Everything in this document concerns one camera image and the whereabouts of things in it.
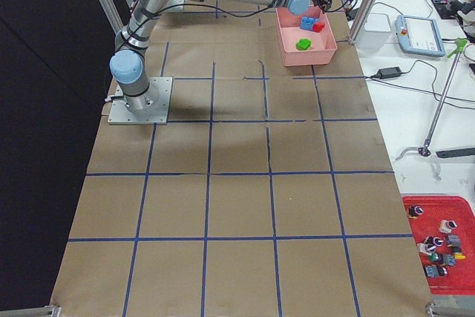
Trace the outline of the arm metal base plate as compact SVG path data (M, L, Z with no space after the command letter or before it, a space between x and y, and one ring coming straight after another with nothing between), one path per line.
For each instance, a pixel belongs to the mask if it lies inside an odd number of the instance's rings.
M111 125L165 125L168 121L172 77L149 77L148 90L138 97L127 97L117 85L108 123Z

